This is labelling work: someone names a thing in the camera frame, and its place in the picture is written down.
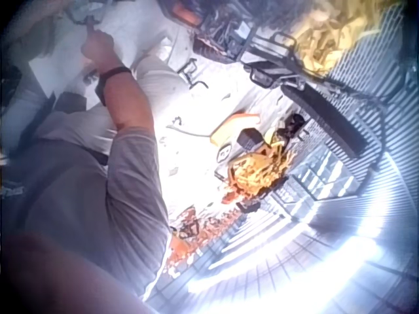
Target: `wristwatch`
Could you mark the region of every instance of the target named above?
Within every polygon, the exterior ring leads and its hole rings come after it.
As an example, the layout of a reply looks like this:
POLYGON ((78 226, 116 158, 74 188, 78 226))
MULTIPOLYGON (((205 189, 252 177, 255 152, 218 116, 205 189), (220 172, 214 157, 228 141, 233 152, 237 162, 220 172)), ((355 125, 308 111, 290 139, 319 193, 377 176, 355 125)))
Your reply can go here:
POLYGON ((117 75, 119 73, 124 73, 124 72, 131 73, 131 70, 127 67, 116 67, 99 76, 99 82, 95 88, 95 92, 96 92, 96 95, 98 95, 100 101, 102 102, 102 105, 104 105, 105 107, 106 107, 106 103, 105 103, 105 96, 103 94, 103 90, 105 89, 106 81, 109 80, 114 75, 117 75))

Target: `person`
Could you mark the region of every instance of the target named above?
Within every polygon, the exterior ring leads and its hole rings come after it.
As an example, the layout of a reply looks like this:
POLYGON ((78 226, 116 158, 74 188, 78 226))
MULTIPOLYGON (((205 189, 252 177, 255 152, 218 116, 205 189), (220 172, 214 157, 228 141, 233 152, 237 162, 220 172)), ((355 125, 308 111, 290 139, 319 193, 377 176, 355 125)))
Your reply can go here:
POLYGON ((106 107, 53 112, 3 168, 2 273, 34 312, 115 313, 126 302, 148 313, 132 297, 146 300, 167 258, 153 114, 187 86, 153 56, 137 82, 113 46, 88 27, 82 53, 107 77, 106 107))

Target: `white pants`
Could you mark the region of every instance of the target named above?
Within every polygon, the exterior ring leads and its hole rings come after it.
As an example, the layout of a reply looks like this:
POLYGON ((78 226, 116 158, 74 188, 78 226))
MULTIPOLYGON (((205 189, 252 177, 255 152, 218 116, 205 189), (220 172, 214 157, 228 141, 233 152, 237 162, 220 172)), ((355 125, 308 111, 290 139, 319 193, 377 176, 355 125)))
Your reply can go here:
MULTIPOLYGON (((156 56, 147 56, 137 67, 137 81, 147 95, 155 120, 156 138, 171 124, 176 112, 189 101, 186 82, 156 56)), ((109 111, 101 103, 84 112, 53 112, 39 126, 36 138, 59 139, 109 154, 116 135, 109 111)))

